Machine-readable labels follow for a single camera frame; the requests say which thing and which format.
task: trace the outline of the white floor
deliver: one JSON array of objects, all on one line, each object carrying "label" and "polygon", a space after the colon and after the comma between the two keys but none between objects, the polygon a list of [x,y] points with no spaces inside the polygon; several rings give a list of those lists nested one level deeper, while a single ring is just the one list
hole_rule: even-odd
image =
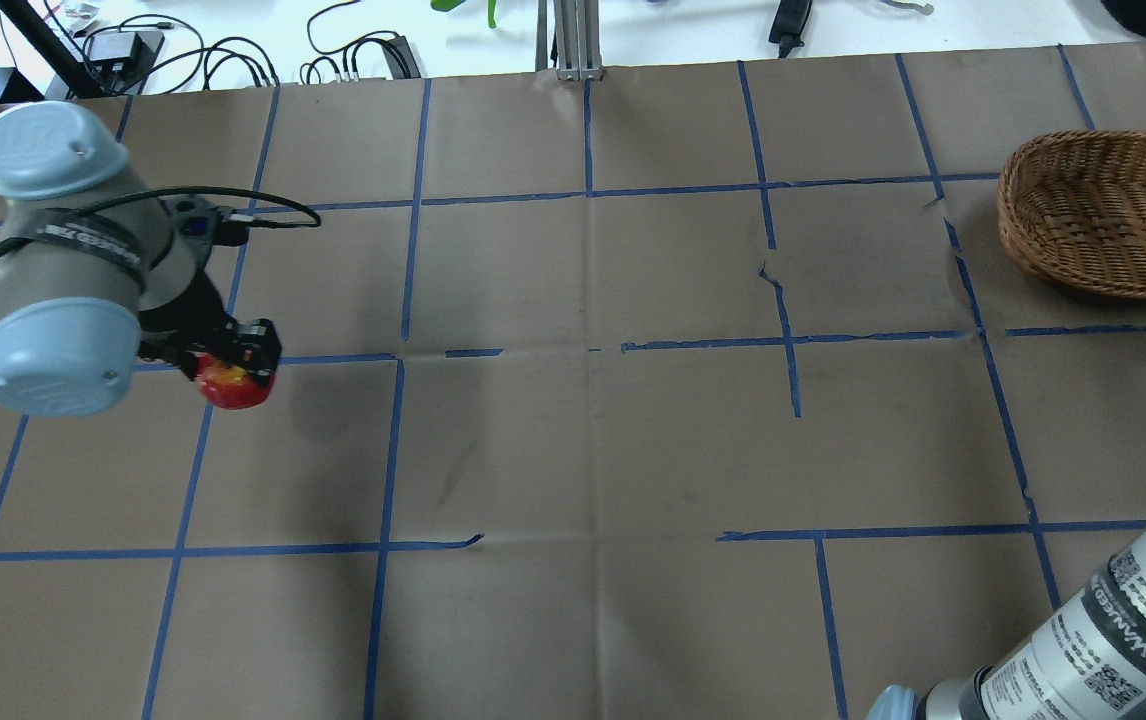
[{"label": "white floor", "polygon": [[[201,29],[209,42],[248,36],[270,52],[282,78],[297,79],[312,58],[305,19],[331,0],[105,0],[102,17],[116,22],[138,13],[176,15]],[[606,65],[707,63],[774,58],[766,41],[778,0],[601,0],[601,41]],[[989,47],[1084,45],[1136,40],[1099,0],[935,0],[921,15],[880,0],[815,0],[800,56],[968,50]],[[535,66],[537,3],[497,0],[499,28],[485,22],[486,0],[468,0],[435,13],[429,0],[364,0],[314,23],[322,47],[339,46],[374,29],[408,36],[426,76],[528,72]],[[52,70],[7,24],[19,66],[37,87]],[[168,31],[163,54],[194,47],[182,29]],[[375,47],[367,47],[369,75],[385,75]],[[10,64],[0,37],[0,65]],[[190,70],[189,60],[163,69],[148,91],[163,91]],[[217,87],[249,85],[248,73],[227,63]]]}]

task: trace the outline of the green plastic piece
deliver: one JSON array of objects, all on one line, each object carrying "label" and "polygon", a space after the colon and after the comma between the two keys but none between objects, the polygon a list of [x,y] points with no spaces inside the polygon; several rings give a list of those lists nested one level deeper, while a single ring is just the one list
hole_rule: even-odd
[{"label": "green plastic piece", "polygon": [[[448,13],[466,0],[431,0],[431,9]],[[497,26],[497,0],[489,0],[489,28]]]}]

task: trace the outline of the metal bracket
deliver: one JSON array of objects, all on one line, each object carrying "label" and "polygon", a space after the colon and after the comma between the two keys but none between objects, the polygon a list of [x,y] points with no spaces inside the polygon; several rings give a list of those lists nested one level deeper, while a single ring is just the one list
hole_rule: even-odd
[{"label": "metal bracket", "polygon": [[601,79],[601,0],[554,0],[555,46],[560,79]]}]

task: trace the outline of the qr code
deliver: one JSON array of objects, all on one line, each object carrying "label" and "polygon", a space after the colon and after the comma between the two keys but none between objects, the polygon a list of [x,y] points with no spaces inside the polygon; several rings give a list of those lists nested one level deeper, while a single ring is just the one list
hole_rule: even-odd
[{"label": "qr code", "polygon": [[1116,670],[1109,665],[1102,665],[1102,670],[1084,679],[1084,684],[1089,684],[1090,691],[1098,692],[1102,701],[1112,710],[1120,712],[1129,707],[1129,703],[1141,697],[1140,689],[1129,680],[1123,679]]},{"label": "qr code", "polygon": [[1110,573],[1116,577],[1117,584],[1127,584],[1140,572],[1141,569],[1137,566],[1137,558],[1132,555],[1131,550],[1123,553],[1123,555],[1114,556],[1110,559]]}]

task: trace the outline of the light blue cap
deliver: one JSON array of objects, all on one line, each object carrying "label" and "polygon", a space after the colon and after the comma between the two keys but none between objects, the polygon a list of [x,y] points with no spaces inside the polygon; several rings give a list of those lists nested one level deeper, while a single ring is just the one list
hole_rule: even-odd
[{"label": "light blue cap", "polygon": [[912,720],[915,717],[915,691],[902,684],[889,684],[880,692],[866,720]]},{"label": "light blue cap", "polygon": [[71,102],[0,114],[0,196],[46,199],[105,182],[129,163],[96,115]]},{"label": "light blue cap", "polygon": [[0,320],[0,405],[26,415],[92,415],[129,392],[138,319],[115,302],[58,297]]}]

